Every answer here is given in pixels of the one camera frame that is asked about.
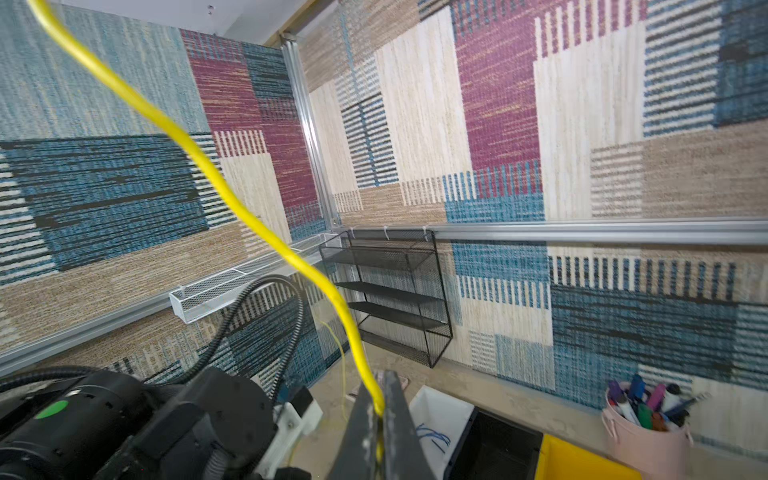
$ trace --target yellow bin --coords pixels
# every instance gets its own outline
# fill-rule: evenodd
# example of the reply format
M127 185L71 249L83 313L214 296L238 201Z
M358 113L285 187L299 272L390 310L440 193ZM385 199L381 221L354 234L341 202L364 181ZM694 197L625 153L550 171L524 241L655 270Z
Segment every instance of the yellow bin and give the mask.
M551 435L544 435L535 480L641 480L640 473L587 452Z

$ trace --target black corrugated tube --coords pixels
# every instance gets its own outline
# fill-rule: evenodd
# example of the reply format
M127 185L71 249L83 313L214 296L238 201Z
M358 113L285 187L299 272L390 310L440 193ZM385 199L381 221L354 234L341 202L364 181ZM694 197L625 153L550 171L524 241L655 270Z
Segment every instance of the black corrugated tube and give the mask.
M224 478L229 462L230 456L224 450L214 449L205 464L203 480L221 480Z
M86 376L99 369L90 366L52 366L44 369L34 369L28 372L16 373L0 379L0 393L7 392L19 386L45 380L70 379L76 376Z
M218 331L216 331L216 335L208 344L208 348L205 349L205 352L203 352L203 354L200 355L200 358L197 360L197 362L189 370L182 373L180 376L176 377L175 379L172 379L168 383L175 383L175 384L186 383L186 382L189 382L192 378L194 378L195 375L200 373L203 370L203 368L205 368L205 366L214 357L214 353L219 348L219 345L221 344L221 340L224 338L224 335L227 333L227 330L230 328L230 325L232 324L232 320L234 319L235 315L237 315L237 312L239 312L240 308L242 308L243 302L245 302L245 299L251 293L253 293L256 289L264 285L267 285L268 283L282 283L283 285L290 288L293 291L293 294L296 297L296 302L298 304L298 307L296 308L296 323L293 325L293 331L291 332L291 337L288 342L288 347L286 348L286 351L283 354L283 358L280 361L280 367L277 369L277 374L275 375L275 381L273 383L272 392L270 393L270 401L274 405L275 401L277 400L277 393L280 391L280 385L283 383L283 377L285 376L285 372L286 370L288 370L288 365L290 363L290 360L293 358L293 354L296 352L296 346L299 344L299 338L301 337L301 329L304 325L303 290L301 290L298 286L296 286L296 284L293 283L288 277L282 276L282 275L262 276L258 280L254 280L250 285L246 286L243 292L241 292L240 295L237 296L237 299L227 310L227 314L225 315L223 322L219 325L219 329Z

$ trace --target yellow cable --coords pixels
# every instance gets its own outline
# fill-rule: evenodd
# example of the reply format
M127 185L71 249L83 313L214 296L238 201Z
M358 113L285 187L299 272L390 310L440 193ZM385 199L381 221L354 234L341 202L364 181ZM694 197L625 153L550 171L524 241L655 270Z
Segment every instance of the yellow cable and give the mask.
M288 466L290 467L293 465L293 456L296 454L296 450L299 448L299 442L301 442L301 437L296 439L296 444L293 446L293 450L290 451L290 457L288 457Z
M339 346L339 352L341 353L341 416L344 417L345 422L348 422L349 418L346 416L346 359L344 357L344 348L341 346L339 337L336 336L330 325L322 320L318 320L318 322L322 323L328 331L331 332L331 336L336 341L336 345Z
M382 416L384 413L384 394L379 384L373 377L371 368L366 361L365 353L362 349L362 340L360 332L357 329L355 320L349 312L341 293L336 289L318 269L309 265L301 257L296 255L272 230L264 226L256 216L248 211L247 208L237 199L234 192L230 189L224 177L221 176L216 166L208 159L208 156L197 146L192 137L181 127L176 125L163 111L156 108L144 97L135 91L129 84L118 77L112 70L93 55L83 44L81 44L72 34L63 26L56 15L51 10L51 6L45 0L27 0L29 8L37 18L40 26L61 46L69 55L78 61L83 67L91 72L101 83L107 85L118 97L125 100L131 107L138 110L147 119L157 125L170 138L187 152L187 155L194 161L200 171L207 177L211 185L221 196L221 200L242 220L253 232L263 238L270 247L272 247L282 258L291 266L301 272L307 279L317 285L325 293L328 300L333 304L333 308L339 314L346 336L349 339L349 349L352 350L352 357L355 365L360 372L362 382L373 398L373 405L376 413Z

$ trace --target blue wire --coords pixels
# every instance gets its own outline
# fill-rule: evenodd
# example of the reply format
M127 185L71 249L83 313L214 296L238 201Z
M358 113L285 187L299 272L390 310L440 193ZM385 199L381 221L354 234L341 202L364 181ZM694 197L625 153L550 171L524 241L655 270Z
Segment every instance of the blue wire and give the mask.
M445 442L446 445L451 445L451 439L447 435L445 435L443 433L440 433L440 432L438 432L438 431L436 431L434 429L430 429L429 427L424 426L423 423L421 425L419 425L418 427L416 427L416 433L417 434L419 433L419 430L428 430L428 431L431 432L431 433L426 434L426 435L424 435L422 437L419 437L420 439L424 438L425 436L432 436L432 437L435 437L436 439L442 440L443 442Z
M442 440L443 442L445 442L445 446L449 446L449 445L451 445L451 441L450 441L450 439L446 440L446 439L444 439L443 437L441 437L441 436L438 436L438 435L434 435L434 434L432 434L432 433L426 433L426 434L424 434L424 435L420 436L420 437L419 437L419 440L421 440L421 439L425 439L425 438L427 438L427 437L429 437L429 438L432 438L432 439L438 439L438 440Z

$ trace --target black motor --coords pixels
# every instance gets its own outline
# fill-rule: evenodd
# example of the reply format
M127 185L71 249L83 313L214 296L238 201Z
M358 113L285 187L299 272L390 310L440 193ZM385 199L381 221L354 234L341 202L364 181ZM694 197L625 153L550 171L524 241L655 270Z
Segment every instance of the black motor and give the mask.
M240 478L256 467L275 431L266 393L248 378L211 367L169 399L94 478Z
M131 376L102 370L69 382L0 441L0 479L90 478L151 414L141 382Z

